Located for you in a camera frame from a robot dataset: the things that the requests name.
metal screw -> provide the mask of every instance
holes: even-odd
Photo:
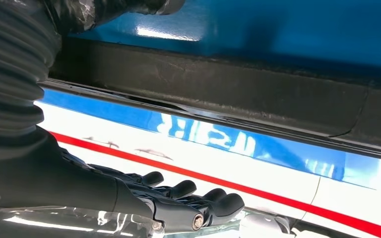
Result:
[[[196,216],[193,218],[192,228],[194,231],[197,231],[201,229],[203,225],[203,216],[202,214],[196,214]]]
[[[155,231],[158,231],[160,230],[161,228],[163,227],[163,225],[159,222],[153,222],[152,224],[152,228],[155,230]]]

blue painted metal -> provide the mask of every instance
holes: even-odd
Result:
[[[381,159],[48,89],[42,102],[295,170],[381,189]]]
[[[381,76],[381,0],[187,0],[125,14],[78,37]]]

black weatherstrip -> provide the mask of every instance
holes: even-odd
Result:
[[[55,89],[381,158],[381,85],[372,79],[77,38],[64,41],[50,77]]]

red stripe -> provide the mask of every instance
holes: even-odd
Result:
[[[330,210],[327,210],[324,208],[316,207],[316,206],[313,206],[313,205],[310,205],[310,204],[307,204],[304,202],[296,201],[296,200],[293,200],[290,198],[275,195],[275,194],[272,194],[269,192],[261,191],[261,190],[258,190],[258,189],[252,188],[252,187],[247,187],[247,186],[240,185],[237,183],[233,183],[230,181],[226,181],[226,180],[211,177],[208,175],[200,174],[200,173],[197,173],[194,171],[186,170],[186,169],[176,167],[173,165],[168,165],[168,164],[161,163],[158,161],[153,161],[153,160],[150,160],[150,159],[138,156],[138,155],[133,155],[133,154],[129,154],[129,153],[126,153],[123,151],[115,150],[115,149],[112,149],[109,147],[97,145],[97,144],[94,144],[91,142],[83,141],[83,140],[76,139],[73,137],[69,137],[66,135],[61,135],[61,134],[57,134],[54,132],[52,132],[52,134],[53,134],[53,136],[56,137],[56,139],[59,142],[62,142],[62,143],[66,143],[66,144],[82,147],[85,149],[89,149],[92,151],[96,151],[96,152],[120,157],[122,159],[134,161],[134,162],[141,163],[141,164],[150,165],[150,166],[153,166],[153,167],[156,167],[159,169],[168,170],[168,171],[175,172],[178,174],[182,174],[185,176],[189,176],[189,177],[192,177],[195,179],[200,179],[200,180],[204,180],[207,182],[215,183],[219,186],[224,186],[224,187],[232,188],[235,190],[239,190],[239,191],[249,193],[249,194],[252,194],[252,195],[255,195],[258,197],[262,197],[262,198],[265,198],[265,199],[268,199],[271,201],[275,201],[275,202],[278,202],[278,203],[281,203],[281,204],[284,204],[287,206],[291,206],[291,207],[294,207],[294,208],[297,208],[297,209],[300,209],[300,210],[303,210],[306,212],[310,212],[310,213],[319,215],[321,217],[325,217],[325,218],[331,219],[333,221],[348,225],[350,227],[356,228],[358,230],[364,231],[364,232],[372,234],[374,236],[381,237],[381,226],[367,222],[367,221],[363,221],[363,220],[360,220],[360,219],[357,219],[354,217],[350,217],[350,216],[347,216],[347,215],[344,215],[341,213],[333,212],[333,211],[330,211]]]

robotic arm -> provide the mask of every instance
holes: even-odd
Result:
[[[181,0],[0,1],[0,207],[58,205],[137,214],[161,221],[167,233],[222,224],[243,209],[240,196],[221,189],[196,196],[189,180],[157,187],[163,181],[158,172],[141,176],[87,165],[37,126],[43,120],[33,104],[43,97],[37,83],[47,79],[61,36],[125,12],[162,15],[182,5]]]

